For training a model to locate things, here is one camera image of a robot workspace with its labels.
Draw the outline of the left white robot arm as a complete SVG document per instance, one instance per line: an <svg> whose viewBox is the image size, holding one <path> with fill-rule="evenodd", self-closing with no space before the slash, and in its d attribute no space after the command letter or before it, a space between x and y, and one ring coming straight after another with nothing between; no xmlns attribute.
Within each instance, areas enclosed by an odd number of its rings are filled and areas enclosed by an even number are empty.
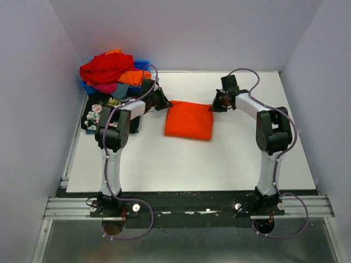
<svg viewBox="0 0 351 263"><path fill-rule="evenodd" d="M104 106L95 131L95 140L103 159L103 178L99 193L108 196L103 211L109 216L121 212L121 202L114 198L121 192L120 163L123 148L128 142L132 120L148 113L172 107L158 80L145 79L136 99L118 106Z"/></svg>

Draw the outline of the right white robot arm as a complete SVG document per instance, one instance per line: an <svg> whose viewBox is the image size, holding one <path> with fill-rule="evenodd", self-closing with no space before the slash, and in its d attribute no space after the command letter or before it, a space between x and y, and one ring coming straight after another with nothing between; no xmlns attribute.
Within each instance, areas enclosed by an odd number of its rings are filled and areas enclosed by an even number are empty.
<svg viewBox="0 0 351 263"><path fill-rule="evenodd" d="M274 108L241 90L235 75L221 78L222 88L216 90L210 111L240 110L256 121L256 144L261 151L261 172L255 191L260 195L252 201L253 210L260 215L272 208L270 196L278 193L280 161L296 141L291 131L291 118L285 107Z"/></svg>

